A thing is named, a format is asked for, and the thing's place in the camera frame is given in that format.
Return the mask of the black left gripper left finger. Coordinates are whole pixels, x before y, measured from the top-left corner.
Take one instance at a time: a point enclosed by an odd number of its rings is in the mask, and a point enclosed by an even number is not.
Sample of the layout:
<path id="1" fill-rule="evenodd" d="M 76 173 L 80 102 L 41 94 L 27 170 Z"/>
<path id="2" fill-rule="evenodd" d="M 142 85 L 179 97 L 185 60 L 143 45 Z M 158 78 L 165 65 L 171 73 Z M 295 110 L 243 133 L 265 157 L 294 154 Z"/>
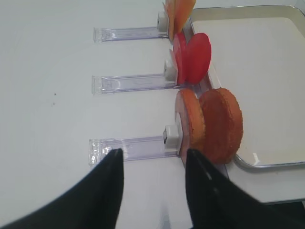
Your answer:
<path id="1" fill-rule="evenodd" d="M 78 184 L 6 229 L 113 229 L 123 196 L 123 151 L 111 150 Z"/>

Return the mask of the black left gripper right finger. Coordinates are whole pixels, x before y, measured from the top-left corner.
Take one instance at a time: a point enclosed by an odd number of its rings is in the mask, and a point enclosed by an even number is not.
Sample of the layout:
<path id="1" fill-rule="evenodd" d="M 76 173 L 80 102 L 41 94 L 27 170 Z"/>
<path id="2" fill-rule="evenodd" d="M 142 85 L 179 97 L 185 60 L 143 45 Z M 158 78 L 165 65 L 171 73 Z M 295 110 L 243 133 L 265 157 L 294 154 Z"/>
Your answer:
<path id="1" fill-rule="evenodd" d="M 201 152 L 188 149 L 186 198 L 194 229 L 303 229 L 232 183 Z"/>

